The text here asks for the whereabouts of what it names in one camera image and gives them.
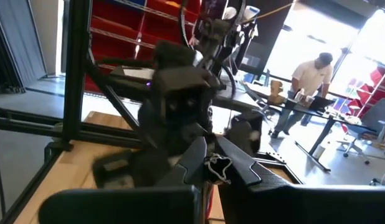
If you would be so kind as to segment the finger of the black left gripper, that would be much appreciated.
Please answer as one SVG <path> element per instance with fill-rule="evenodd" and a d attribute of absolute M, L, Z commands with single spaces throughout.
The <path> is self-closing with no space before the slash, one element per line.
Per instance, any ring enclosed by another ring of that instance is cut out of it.
<path fill-rule="evenodd" d="M 258 111 L 234 116 L 230 128 L 226 131 L 226 138 L 248 155 L 255 156 L 260 149 L 262 122 L 263 114 Z"/>
<path fill-rule="evenodd" d="M 99 189 L 135 189 L 157 183 L 170 170 L 166 154 L 129 149 L 96 159 L 93 178 Z"/>

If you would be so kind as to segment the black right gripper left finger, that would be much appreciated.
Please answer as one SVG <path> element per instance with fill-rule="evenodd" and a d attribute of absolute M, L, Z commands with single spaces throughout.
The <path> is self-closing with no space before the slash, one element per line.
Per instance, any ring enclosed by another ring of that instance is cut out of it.
<path fill-rule="evenodd" d="M 198 137 L 157 183 L 135 189 L 73 189 L 40 206 L 39 223 L 204 223 L 203 162 L 207 145 Z"/>

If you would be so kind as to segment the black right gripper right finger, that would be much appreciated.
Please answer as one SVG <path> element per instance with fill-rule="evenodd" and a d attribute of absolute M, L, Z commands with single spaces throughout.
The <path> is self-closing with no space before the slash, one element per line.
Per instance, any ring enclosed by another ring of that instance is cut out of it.
<path fill-rule="evenodd" d="M 219 186 L 226 223 L 384 223 L 385 187 L 291 184 L 224 137 L 229 184 Z"/>

